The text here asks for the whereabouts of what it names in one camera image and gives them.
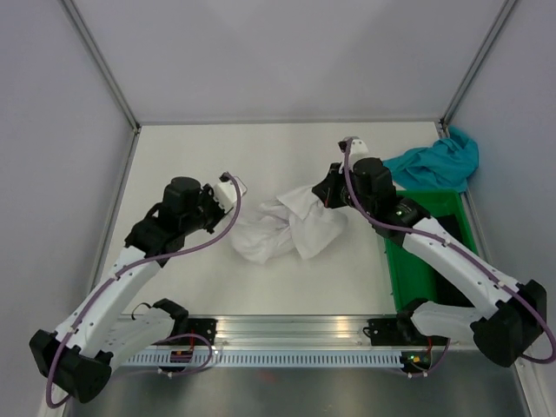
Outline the white t shirt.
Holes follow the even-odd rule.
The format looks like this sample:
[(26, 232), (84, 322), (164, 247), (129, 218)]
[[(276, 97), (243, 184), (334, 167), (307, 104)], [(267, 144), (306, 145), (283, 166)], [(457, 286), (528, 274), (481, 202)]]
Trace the white t shirt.
[(238, 217), (230, 232), (234, 250), (263, 264), (295, 250), (302, 260), (317, 256), (346, 229), (348, 218), (326, 208), (310, 186), (261, 203)]

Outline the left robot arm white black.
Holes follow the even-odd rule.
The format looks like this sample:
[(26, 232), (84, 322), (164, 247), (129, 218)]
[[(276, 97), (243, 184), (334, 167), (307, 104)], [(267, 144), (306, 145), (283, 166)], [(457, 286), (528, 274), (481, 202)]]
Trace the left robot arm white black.
[(243, 194), (239, 180), (228, 172), (214, 185), (186, 176), (170, 181), (76, 310), (55, 330), (39, 329), (31, 337), (31, 353), (47, 380), (48, 408), (57, 409), (69, 399), (95, 399), (118, 367), (151, 345), (194, 340), (211, 345), (202, 334), (189, 332), (189, 311), (169, 299), (153, 303), (142, 319), (116, 323), (170, 259), (209, 248), (232, 229)]

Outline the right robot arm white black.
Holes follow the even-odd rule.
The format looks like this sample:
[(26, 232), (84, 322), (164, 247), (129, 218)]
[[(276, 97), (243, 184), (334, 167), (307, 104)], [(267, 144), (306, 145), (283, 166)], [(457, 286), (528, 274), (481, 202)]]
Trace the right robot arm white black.
[(396, 322), (403, 341), (439, 336), (472, 342), (502, 367), (519, 358), (537, 364), (555, 361), (554, 354), (544, 359), (526, 354), (541, 335), (555, 342), (546, 320), (544, 287), (534, 280), (518, 282), (465, 247), (417, 201), (398, 193), (380, 159), (333, 163), (311, 191), (327, 209), (357, 209), (378, 235), (420, 258), (468, 299), (467, 307), (412, 301)]

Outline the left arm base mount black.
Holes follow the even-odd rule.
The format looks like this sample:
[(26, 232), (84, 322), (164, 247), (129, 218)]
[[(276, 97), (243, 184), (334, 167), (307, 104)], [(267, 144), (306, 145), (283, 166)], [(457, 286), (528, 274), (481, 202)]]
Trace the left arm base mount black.
[[(215, 337), (217, 334), (217, 319), (215, 318), (188, 318), (181, 324), (174, 325), (173, 330), (170, 333), (170, 337), (177, 336), (180, 334), (197, 334), (208, 340), (210, 345), (215, 342)], [(168, 346), (183, 346), (189, 347), (193, 346), (204, 346), (204, 343), (195, 337), (187, 336), (180, 339), (174, 339), (172, 341), (167, 341)]]

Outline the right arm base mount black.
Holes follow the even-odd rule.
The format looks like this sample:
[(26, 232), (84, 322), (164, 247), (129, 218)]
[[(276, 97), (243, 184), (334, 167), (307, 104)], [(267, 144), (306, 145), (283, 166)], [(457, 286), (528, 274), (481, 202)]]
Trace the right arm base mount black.
[(419, 342), (413, 325), (393, 316), (369, 319), (366, 332), (375, 347), (416, 346)]

